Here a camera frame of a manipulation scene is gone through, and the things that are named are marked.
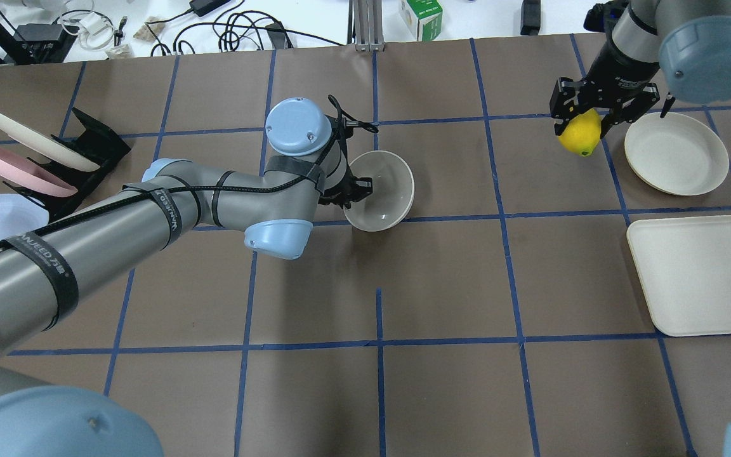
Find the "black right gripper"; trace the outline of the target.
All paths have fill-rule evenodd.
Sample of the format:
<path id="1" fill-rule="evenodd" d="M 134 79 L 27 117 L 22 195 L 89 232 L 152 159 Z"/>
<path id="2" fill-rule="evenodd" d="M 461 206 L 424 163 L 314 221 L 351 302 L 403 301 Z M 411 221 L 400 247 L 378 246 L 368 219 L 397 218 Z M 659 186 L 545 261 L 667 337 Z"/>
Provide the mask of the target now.
<path id="1" fill-rule="evenodd" d="M 550 116 L 556 136 L 569 123 L 591 108 L 606 108 L 601 120 L 600 139 L 613 126 L 634 123 L 659 101 L 659 91 L 652 82 L 659 70 L 656 62 L 643 62 L 624 54 L 612 41 L 603 44 L 581 80 L 560 76 L 550 98 Z"/>

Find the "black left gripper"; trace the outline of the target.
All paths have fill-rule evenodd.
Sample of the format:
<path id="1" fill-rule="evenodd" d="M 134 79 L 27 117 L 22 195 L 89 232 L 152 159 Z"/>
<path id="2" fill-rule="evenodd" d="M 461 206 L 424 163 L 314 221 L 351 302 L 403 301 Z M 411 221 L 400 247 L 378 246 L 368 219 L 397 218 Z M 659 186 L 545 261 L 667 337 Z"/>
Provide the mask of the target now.
<path id="1" fill-rule="evenodd" d="M 347 153 L 347 140 L 338 140 L 331 148 L 327 159 L 324 160 L 323 164 L 330 161 L 334 168 L 325 181 L 325 191 L 317 200 L 319 205 L 333 205 L 339 206 L 341 209 L 350 209 L 353 203 L 360 202 L 373 194 L 373 179 L 354 176 L 349 166 Z"/>

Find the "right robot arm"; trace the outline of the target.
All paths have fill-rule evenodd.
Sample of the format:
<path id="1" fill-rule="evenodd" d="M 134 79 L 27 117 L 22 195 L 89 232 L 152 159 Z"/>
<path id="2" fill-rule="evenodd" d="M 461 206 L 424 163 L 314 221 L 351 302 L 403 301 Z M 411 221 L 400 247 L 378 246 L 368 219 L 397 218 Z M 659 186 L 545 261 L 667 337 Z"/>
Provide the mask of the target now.
<path id="1" fill-rule="evenodd" d="M 557 80 L 550 115 L 558 135 L 594 108 L 607 112 L 600 136 L 637 121 L 661 99 L 659 72 L 664 110 L 677 100 L 731 100 L 731 1 L 609 1 L 589 9 L 583 27 L 605 41 L 583 78 Z"/>

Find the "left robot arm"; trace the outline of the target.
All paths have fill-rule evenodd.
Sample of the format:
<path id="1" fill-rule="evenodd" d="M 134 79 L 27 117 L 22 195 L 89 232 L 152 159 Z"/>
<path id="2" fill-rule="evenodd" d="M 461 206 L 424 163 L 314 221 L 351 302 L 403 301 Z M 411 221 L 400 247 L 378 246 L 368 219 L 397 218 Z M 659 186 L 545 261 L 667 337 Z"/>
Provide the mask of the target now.
<path id="1" fill-rule="evenodd" d="M 349 208 L 373 191 L 351 172 L 347 141 L 356 128 L 378 128 L 329 101 L 333 116 L 299 96 L 270 110 L 273 156 L 260 175 L 158 159 L 110 199 L 0 240 L 0 358 L 198 225 L 243 232 L 260 254 L 299 258 L 317 205 Z M 0 367 L 0 456 L 163 454 L 148 422 L 110 397 Z"/>

